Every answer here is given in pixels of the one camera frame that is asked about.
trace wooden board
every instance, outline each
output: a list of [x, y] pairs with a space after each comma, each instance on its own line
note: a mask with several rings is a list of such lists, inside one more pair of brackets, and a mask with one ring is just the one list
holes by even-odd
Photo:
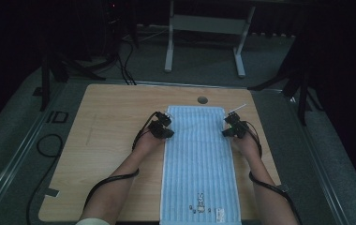
[[[206, 97], [201, 105], [198, 97]], [[58, 197], [46, 196], [39, 211], [43, 221], [76, 221], [90, 189], [108, 177], [130, 154], [132, 142], [155, 111], [169, 105], [217, 106], [225, 112], [238, 110], [260, 135], [262, 160], [277, 185], [280, 180], [251, 93], [244, 89], [91, 84], [87, 87], [50, 188]], [[233, 151], [242, 219], [257, 218], [248, 165]], [[159, 221], [164, 146], [140, 166], [121, 221]]]

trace white metal stand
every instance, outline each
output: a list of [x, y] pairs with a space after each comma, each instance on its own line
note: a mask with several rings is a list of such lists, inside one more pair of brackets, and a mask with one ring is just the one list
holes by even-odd
[[255, 7], [251, 7], [249, 9], [246, 20], [178, 15], [174, 14], [174, 1], [170, 0], [169, 45], [167, 47], [166, 65], [164, 66], [164, 70], [166, 72], [172, 71], [174, 30], [212, 32], [241, 36], [239, 45], [233, 48], [233, 55], [236, 61], [238, 76], [243, 78], [245, 76], [245, 67], [243, 66], [241, 53], [245, 44], [245, 38], [247, 37], [252, 17], [254, 15], [254, 11]]

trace hand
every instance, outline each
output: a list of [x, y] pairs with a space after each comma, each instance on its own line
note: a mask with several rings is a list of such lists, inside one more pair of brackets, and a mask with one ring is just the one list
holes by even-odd
[[233, 143], [238, 147], [240, 153], [247, 159], [260, 158], [260, 151], [256, 141], [253, 139], [251, 130], [248, 130], [242, 139], [233, 137]]
[[166, 141], [165, 139], [155, 138], [155, 136], [153, 136], [151, 131], [148, 128], [146, 128], [142, 132], [142, 136], [140, 137], [140, 139], [137, 141], [134, 152], [136, 150], [139, 150], [141, 152], [144, 152], [146, 155], [148, 155], [153, 150], [157, 149], [158, 146], [164, 143], [165, 141]]

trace blue towel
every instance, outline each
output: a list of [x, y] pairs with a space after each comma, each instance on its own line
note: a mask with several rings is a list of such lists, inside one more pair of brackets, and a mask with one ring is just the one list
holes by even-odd
[[169, 106], [174, 135], [166, 141], [161, 225], [241, 225], [224, 109]]

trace gray floor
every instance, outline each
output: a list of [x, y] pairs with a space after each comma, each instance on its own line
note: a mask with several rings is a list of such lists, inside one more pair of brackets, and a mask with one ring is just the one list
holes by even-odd
[[[273, 78], [293, 41], [285, 37], [248, 37], [242, 53], [247, 75], [241, 79], [236, 75], [231, 51], [235, 37], [210, 36], [208, 39], [221, 41], [205, 41], [197, 35], [177, 34], [172, 72], [165, 73], [167, 36], [162, 33], [147, 38], [151, 35], [140, 37], [146, 39], [134, 50], [127, 65], [139, 84], [246, 88]], [[129, 46], [124, 44], [122, 58], [126, 59], [128, 53]], [[118, 67], [97, 73], [108, 78], [104, 83], [124, 84]], [[32, 97], [34, 89], [41, 85], [38, 70], [26, 79], [0, 114], [0, 224], [26, 223], [26, 207], [32, 192], [53, 161], [37, 152], [36, 143], [50, 133], [65, 141], [89, 83], [94, 81], [74, 72], [68, 83], [52, 81], [52, 102], [46, 112], [40, 112], [41, 99]], [[282, 183], [290, 187], [289, 194], [304, 224], [356, 224], [356, 172], [345, 149], [326, 114], [311, 103], [305, 115], [307, 127], [299, 124], [295, 114], [297, 104], [279, 92], [284, 84], [285, 81], [268, 90], [253, 92]], [[69, 113], [67, 122], [47, 123], [51, 111]], [[40, 147], [55, 154], [59, 145], [49, 139]], [[37, 218], [51, 177], [52, 172], [30, 204], [32, 224], [52, 224]], [[259, 223], [244, 221], [244, 224]]]

